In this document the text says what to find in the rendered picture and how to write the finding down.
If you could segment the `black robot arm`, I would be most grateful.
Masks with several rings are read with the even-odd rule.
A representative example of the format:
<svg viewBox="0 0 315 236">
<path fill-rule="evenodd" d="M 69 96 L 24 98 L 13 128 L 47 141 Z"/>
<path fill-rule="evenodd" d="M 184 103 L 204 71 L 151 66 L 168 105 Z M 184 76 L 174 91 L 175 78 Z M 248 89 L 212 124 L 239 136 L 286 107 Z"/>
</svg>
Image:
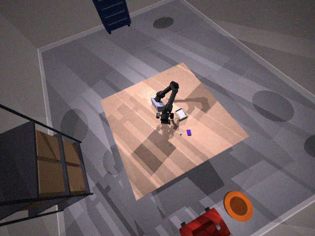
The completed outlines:
<svg viewBox="0 0 315 236">
<path fill-rule="evenodd" d="M 172 111 L 173 102 L 174 102 L 175 96 L 176 96 L 176 94 L 178 92 L 178 89 L 179 89 L 179 84 L 174 82 L 174 81 L 172 81 L 170 83 L 170 86 L 168 86 L 166 89 L 161 90 L 161 91 L 156 93 L 156 97 L 154 98 L 154 100 L 156 102 L 160 102 L 160 100 L 165 97 L 165 94 L 167 94 L 168 92 L 170 92 L 172 90 L 172 93 L 170 95 L 168 103 L 166 103 L 165 106 L 163 106 L 163 108 L 161 110 L 162 114 L 161 114 L 160 120 L 162 122 L 169 122 L 169 119 L 168 119 L 167 115 L 170 115 L 170 113 Z"/>
</svg>

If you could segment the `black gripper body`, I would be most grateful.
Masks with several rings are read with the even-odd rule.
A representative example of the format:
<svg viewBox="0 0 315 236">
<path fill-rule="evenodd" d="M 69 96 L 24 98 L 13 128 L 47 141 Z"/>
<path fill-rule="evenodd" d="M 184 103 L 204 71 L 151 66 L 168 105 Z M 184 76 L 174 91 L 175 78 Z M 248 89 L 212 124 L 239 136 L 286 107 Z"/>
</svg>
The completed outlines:
<svg viewBox="0 0 315 236">
<path fill-rule="evenodd" d="M 157 113 L 156 115 L 156 118 L 160 118 L 161 114 L 160 113 Z M 167 115 L 168 118 L 170 117 L 170 119 L 173 119 L 174 118 L 174 114 L 173 113 L 170 113 L 170 115 Z"/>
</svg>

